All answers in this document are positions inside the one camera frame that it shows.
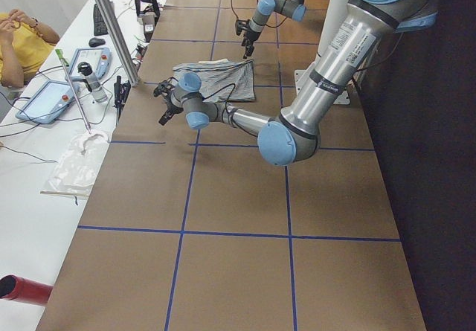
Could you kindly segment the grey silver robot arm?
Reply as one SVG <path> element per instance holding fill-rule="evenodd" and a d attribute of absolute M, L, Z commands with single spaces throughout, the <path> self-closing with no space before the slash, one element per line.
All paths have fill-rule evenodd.
<path fill-rule="evenodd" d="M 154 90 L 166 111 L 160 124 L 184 114 L 191 129 L 222 122 L 257 137 L 261 156 L 286 166 L 312 157 L 320 145 L 319 123 L 361 67 L 379 40 L 390 33 L 432 26 L 438 0 L 348 0 L 347 15 L 326 50 L 299 79 L 290 106 L 268 117 L 230 105 L 208 102 L 200 93 L 202 81 L 186 73 L 177 83 L 161 82 Z"/>
<path fill-rule="evenodd" d="M 254 15 L 248 20 L 236 20 L 235 31 L 243 34 L 241 46 L 245 48 L 243 58 L 249 58 L 254 52 L 254 43 L 259 39 L 264 27 L 273 13 L 301 22 L 306 13 L 305 0 L 258 0 Z"/>

